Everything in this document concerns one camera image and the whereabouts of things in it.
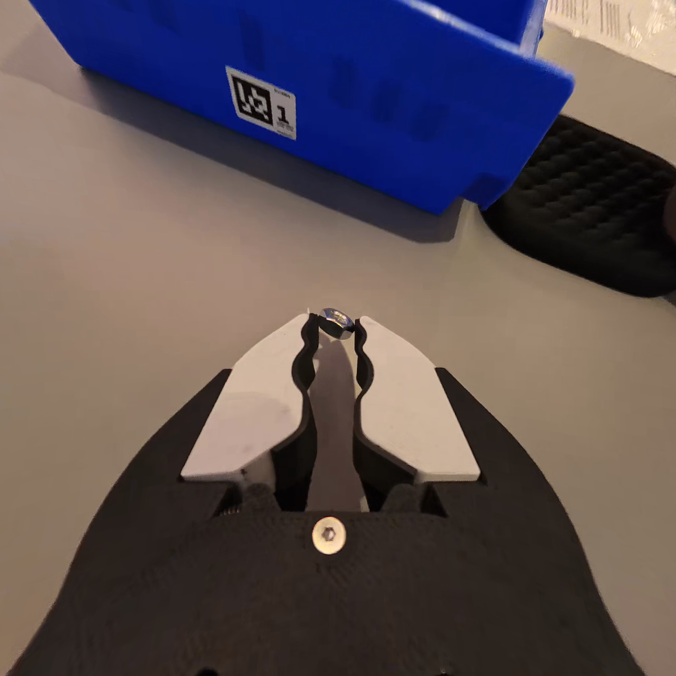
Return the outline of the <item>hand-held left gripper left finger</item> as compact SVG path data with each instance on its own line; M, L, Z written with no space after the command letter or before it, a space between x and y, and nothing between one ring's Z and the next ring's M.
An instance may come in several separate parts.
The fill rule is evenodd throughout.
M317 459L309 388L318 316L302 313L235 363L181 470L186 482L262 484L283 511L304 511Z

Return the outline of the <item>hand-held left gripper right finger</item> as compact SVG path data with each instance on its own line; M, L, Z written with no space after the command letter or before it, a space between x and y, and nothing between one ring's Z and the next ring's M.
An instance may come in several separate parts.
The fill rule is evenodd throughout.
M367 509L381 510L399 485L478 481L478 462L433 362L368 316L356 322L354 347L353 465Z

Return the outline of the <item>steel hex nut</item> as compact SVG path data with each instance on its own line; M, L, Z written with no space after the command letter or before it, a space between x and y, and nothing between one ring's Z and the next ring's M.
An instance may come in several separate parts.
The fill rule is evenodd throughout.
M319 328L328 336L344 341L355 331L353 320L341 310L323 308L318 313Z

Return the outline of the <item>blue plastic bin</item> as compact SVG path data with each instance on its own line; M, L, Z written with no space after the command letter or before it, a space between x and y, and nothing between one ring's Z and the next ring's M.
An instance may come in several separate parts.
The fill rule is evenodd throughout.
M490 207L574 89L546 1L31 1L79 66L433 214Z

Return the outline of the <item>black textured pad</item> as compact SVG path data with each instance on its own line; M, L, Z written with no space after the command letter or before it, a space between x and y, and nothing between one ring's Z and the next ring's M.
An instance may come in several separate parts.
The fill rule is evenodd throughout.
M481 215L522 254L639 298L675 292L664 210L675 167L559 115L506 193Z

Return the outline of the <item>white printed paper sheet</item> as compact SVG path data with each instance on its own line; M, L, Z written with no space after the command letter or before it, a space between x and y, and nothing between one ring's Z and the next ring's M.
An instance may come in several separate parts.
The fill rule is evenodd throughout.
M548 1L545 23L675 75L674 1Z

